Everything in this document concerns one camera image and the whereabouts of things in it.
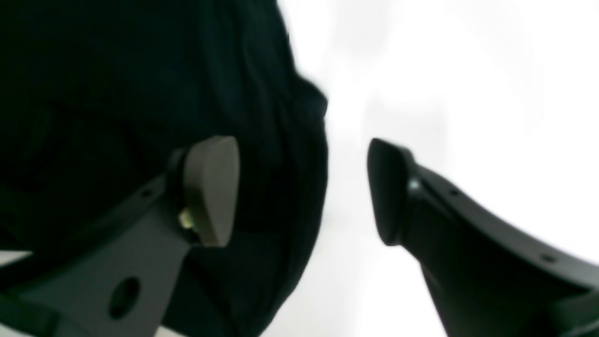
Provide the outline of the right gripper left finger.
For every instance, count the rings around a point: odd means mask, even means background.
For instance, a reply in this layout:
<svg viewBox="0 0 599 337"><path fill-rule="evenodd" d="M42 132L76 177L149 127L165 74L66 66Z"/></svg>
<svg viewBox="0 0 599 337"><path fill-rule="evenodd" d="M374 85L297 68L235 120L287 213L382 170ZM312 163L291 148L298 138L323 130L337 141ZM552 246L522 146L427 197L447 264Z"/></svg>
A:
<svg viewBox="0 0 599 337"><path fill-rule="evenodd" d="M189 251L229 243L240 170L233 136L175 151L91 227L2 266L2 326L33 337L154 336Z"/></svg>

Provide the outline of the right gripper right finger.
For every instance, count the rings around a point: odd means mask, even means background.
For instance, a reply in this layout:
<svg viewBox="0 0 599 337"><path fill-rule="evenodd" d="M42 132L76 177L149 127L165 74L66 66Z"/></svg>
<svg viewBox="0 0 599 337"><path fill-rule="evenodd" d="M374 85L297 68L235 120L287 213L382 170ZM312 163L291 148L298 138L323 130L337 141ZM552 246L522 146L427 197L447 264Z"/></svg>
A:
<svg viewBox="0 0 599 337"><path fill-rule="evenodd" d="M367 172L377 232L419 263L449 337L596 337L599 271L513 227L378 138Z"/></svg>

